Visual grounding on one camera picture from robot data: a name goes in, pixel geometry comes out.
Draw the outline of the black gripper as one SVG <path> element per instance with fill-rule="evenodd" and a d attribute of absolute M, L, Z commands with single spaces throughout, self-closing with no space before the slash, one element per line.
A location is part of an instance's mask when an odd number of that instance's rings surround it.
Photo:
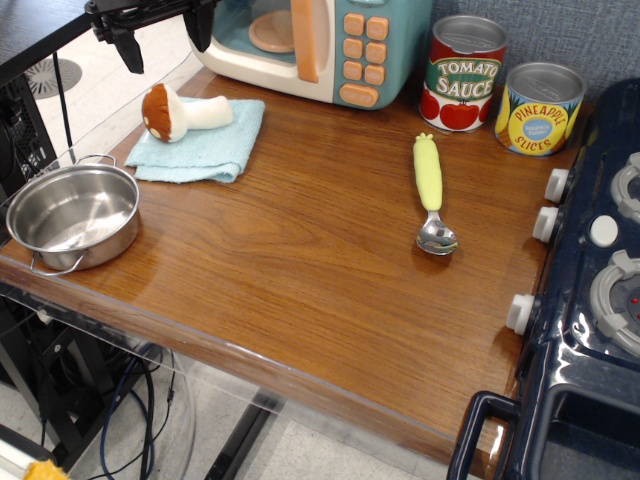
<path fill-rule="evenodd" d="M 94 34 L 100 41 L 113 42 L 128 70 L 144 73 L 141 49 L 135 30 L 182 16 L 192 44 L 199 52 L 208 49 L 217 1 L 87 1 Z"/>

